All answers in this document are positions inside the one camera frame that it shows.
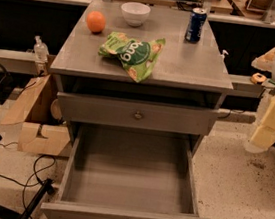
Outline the blue pepsi can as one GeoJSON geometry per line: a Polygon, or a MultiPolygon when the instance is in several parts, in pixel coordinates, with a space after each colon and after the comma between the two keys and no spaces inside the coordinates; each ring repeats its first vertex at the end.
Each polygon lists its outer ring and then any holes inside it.
{"type": "Polygon", "coordinates": [[[186,28],[185,39],[191,43],[198,43],[201,37],[201,30],[207,18],[206,8],[195,7],[190,13],[190,21],[186,28]]]}

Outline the grey upper drawer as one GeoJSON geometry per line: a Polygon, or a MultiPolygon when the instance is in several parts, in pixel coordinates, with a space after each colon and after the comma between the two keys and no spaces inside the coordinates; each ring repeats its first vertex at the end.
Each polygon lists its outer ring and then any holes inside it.
{"type": "Polygon", "coordinates": [[[57,98],[68,121],[182,134],[208,135],[219,115],[214,109],[77,93],[59,92],[57,98]]]}

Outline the open grey lower drawer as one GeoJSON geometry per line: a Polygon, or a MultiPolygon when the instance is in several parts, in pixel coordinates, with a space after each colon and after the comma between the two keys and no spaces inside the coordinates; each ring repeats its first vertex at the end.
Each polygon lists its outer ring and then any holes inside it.
{"type": "Polygon", "coordinates": [[[181,134],[82,125],[48,219],[207,219],[181,134]]]}

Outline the grey drawer cabinet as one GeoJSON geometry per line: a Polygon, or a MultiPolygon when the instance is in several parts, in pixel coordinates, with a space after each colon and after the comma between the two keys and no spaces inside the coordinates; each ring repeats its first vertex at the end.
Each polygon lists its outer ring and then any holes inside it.
{"type": "Polygon", "coordinates": [[[209,25],[198,43],[185,40],[189,13],[154,7],[130,27],[118,3],[86,8],[106,16],[90,33],[79,20],[50,66],[71,137],[87,124],[179,134],[196,152],[232,83],[209,25]]]}

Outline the small white pump bottle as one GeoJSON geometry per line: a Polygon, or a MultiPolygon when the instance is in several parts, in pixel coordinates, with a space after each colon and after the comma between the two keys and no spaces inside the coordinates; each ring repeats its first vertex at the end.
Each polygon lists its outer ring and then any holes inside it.
{"type": "Polygon", "coordinates": [[[226,49],[222,50],[222,54],[220,55],[222,59],[226,59],[226,57],[228,56],[228,52],[226,51],[226,49]]]}

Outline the green chip bag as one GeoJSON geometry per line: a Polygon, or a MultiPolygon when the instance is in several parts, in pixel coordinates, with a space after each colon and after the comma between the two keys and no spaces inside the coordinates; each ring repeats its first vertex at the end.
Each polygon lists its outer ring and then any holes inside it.
{"type": "Polygon", "coordinates": [[[125,33],[112,32],[106,42],[99,47],[99,55],[118,58],[130,78],[140,83],[153,72],[165,42],[165,38],[142,41],[129,38],[125,33]]]}

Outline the white ceramic bowl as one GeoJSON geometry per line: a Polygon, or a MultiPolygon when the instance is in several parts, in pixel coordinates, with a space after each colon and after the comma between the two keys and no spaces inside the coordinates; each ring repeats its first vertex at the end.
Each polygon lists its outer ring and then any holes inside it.
{"type": "Polygon", "coordinates": [[[130,26],[141,26],[150,15],[151,8],[143,3],[126,2],[121,5],[124,20],[130,26]]]}

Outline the orange fruit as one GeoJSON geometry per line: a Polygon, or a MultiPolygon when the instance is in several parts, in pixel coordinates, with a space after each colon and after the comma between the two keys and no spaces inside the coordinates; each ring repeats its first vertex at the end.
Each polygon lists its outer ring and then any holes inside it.
{"type": "Polygon", "coordinates": [[[98,11],[90,12],[86,17],[88,29],[93,33],[100,33],[105,28],[106,18],[98,11]]]}

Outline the cardboard box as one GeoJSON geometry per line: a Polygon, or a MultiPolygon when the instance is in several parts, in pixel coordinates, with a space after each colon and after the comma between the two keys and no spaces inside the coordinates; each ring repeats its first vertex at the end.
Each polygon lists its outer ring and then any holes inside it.
{"type": "Polygon", "coordinates": [[[29,80],[3,117],[2,125],[21,126],[21,152],[68,157],[71,142],[66,124],[59,124],[57,87],[51,75],[29,80]]]}

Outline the clear sanitizer bottle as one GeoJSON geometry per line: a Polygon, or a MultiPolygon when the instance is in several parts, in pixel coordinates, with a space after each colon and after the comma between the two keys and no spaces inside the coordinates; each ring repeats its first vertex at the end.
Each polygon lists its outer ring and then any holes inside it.
{"type": "Polygon", "coordinates": [[[33,50],[36,55],[36,59],[40,60],[41,62],[46,62],[49,55],[48,47],[46,44],[42,42],[40,36],[36,36],[35,40],[36,41],[33,50]]]}

